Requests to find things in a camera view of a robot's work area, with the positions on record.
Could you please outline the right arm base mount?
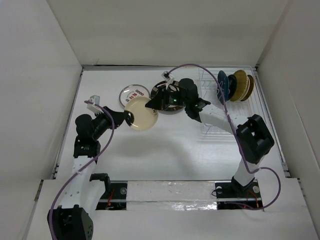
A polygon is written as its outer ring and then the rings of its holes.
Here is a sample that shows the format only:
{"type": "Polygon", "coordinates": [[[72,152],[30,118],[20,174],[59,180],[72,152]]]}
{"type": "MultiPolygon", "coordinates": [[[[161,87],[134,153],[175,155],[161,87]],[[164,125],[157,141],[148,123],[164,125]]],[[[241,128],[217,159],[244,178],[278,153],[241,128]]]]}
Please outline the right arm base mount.
{"type": "Polygon", "coordinates": [[[244,191],[236,191],[230,181],[215,182],[211,195],[216,197],[218,210],[258,209],[263,207],[260,188],[253,181],[244,191]]]}

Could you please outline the white plate with red characters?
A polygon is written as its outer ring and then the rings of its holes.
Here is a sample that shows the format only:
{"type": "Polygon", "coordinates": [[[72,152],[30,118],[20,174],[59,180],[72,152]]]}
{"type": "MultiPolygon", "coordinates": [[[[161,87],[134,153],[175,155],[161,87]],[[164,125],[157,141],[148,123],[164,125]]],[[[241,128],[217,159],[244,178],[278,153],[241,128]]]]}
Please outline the white plate with red characters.
{"type": "Polygon", "coordinates": [[[140,84],[131,84],[122,89],[119,94],[120,105],[125,108],[128,102],[136,97],[150,98],[151,94],[149,90],[140,84]]]}

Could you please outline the cream plate with small flowers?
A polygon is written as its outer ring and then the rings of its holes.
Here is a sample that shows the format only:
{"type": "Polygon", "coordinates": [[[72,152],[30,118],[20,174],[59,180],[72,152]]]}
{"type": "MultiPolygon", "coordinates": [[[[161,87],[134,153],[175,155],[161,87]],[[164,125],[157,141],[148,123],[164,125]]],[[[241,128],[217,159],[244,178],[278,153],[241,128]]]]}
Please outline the cream plate with small flowers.
{"type": "Polygon", "coordinates": [[[246,88],[245,88],[243,96],[241,97],[241,100],[240,100],[241,102],[245,101],[245,98],[246,98],[246,96],[247,96],[247,94],[249,92],[249,89],[250,89],[250,85],[251,85],[250,78],[247,75],[247,77],[246,77],[246,88]]]}

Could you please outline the blue leaf shaped dish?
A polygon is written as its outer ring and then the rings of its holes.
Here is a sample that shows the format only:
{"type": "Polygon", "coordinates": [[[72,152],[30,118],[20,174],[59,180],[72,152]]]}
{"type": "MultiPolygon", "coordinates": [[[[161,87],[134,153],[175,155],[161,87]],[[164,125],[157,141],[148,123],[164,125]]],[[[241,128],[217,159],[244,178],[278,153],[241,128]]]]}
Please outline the blue leaf shaped dish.
{"type": "Polygon", "coordinates": [[[220,70],[217,75],[217,99],[223,105],[229,100],[229,79],[223,70],[220,70]]]}

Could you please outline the dark brown yellow plate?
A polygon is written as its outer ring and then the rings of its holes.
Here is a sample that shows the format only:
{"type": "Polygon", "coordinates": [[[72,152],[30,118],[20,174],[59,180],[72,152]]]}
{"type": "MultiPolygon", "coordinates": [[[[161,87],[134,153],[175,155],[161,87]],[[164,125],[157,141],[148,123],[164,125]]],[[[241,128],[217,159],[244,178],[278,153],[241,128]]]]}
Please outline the dark brown yellow plate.
{"type": "Polygon", "coordinates": [[[249,80],[249,86],[248,86],[248,91],[242,101],[246,101],[252,94],[254,87],[255,87],[255,80],[252,75],[248,75],[248,80],[249,80]]]}

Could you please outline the cream plate with black brushstroke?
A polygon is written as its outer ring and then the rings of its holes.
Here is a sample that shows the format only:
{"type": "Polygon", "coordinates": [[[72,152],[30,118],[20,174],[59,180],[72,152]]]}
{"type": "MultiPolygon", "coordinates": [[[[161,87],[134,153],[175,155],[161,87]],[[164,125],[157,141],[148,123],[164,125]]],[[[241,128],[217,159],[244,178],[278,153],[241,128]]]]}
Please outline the cream plate with black brushstroke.
{"type": "Polygon", "coordinates": [[[146,131],[157,123],[158,111],[145,107],[150,100],[148,97],[138,96],[131,99],[125,106],[124,110],[129,112],[126,122],[132,129],[146,131]]]}

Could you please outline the black rimmed beige plate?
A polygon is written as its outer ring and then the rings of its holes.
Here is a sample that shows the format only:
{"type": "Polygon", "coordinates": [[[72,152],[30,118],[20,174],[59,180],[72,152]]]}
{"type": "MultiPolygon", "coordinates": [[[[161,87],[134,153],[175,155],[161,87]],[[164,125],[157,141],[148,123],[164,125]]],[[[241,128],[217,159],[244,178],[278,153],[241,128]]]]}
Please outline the black rimmed beige plate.
{"type": "MultiPolygon", "coordinates": [[[[160,81],[158,82],[151,90],[151,93],[150,93],[150,98],[153,99],[159,90],[161,89],[164,89],[166,87],[166,81],[160,81]]],[[[175,92],[178,90],[178,85],[179,83],[177,81],[173,81],[172,85],[169,87],[171,89],[172,92],[175,92]]],[[[177,112],[180,112],[182,111],[184,108],[182,106],[174,106],[174,105],[170,105],[166,110],[165,112],[168,112],[168,113],[177,113],[177,112]]]]}

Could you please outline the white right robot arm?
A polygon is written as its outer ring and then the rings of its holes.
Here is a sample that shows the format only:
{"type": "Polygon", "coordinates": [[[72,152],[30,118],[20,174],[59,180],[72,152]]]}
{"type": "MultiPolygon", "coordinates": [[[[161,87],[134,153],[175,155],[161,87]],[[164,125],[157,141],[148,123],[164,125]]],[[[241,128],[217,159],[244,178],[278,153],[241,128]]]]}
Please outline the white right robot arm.
{"type": "Polygon", "coordinates": [[[198,88],[190,78],[178,82],[177,89],[160,89],[145,107],[164,111],[169,106],[183,107],[189,118],[197,122],[213,125],[234,135],[239,147],[241,161],[231,179],[231,191],[242,197],[249,191],[261,160],[269,153],[275,141],[263,118],[228,114],[211,102],[199,97],[198,88]]]}

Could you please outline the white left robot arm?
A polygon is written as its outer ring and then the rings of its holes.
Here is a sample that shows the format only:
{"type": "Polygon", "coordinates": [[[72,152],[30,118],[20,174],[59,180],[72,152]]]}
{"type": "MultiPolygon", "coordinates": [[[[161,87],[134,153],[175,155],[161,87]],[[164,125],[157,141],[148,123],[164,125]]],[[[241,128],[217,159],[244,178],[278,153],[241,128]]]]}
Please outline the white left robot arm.
{"type": "Polygon", "coordinates": [[[101,146],[99,138],[106,130],[115,131],[123,122],[131,125],[134,121],[130,111],[113,111],[89,100],[86,104],[95,117],[82,114],[75,120],[77,136],[72,173],[58,191],[47,214],[54,240],[92,239],[92,215],[100,198],[107,198],[112,191],[109,175],[95,173],[98,158],[107,149],[101,146]]]}

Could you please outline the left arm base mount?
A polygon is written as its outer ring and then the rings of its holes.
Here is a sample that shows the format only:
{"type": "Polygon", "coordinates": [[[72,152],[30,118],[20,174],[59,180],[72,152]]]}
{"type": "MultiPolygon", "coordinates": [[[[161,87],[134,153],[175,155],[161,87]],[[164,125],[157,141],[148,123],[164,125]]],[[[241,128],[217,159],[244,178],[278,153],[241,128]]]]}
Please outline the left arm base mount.
{"type": "Polygon", "coordinates": [[[98,201],[96,210],[118,211],[127,209],[127,181],[112,181],[98,201]]]}

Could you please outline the woven bamboo pattern plate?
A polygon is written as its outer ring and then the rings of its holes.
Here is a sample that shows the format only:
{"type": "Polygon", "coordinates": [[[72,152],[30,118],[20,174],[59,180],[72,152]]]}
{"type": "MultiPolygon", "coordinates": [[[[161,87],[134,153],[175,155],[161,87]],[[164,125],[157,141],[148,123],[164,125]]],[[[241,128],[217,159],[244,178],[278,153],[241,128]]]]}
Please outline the woven bamboo pattern plate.
{"type": "Polygon", "coordinates": [[[246,71],[240,69],[237,70],[233,75],[236,78],[237,86],[234,95],[230,98],[230,101],[240,102],[247,85],[247,73],[246,71]]]}

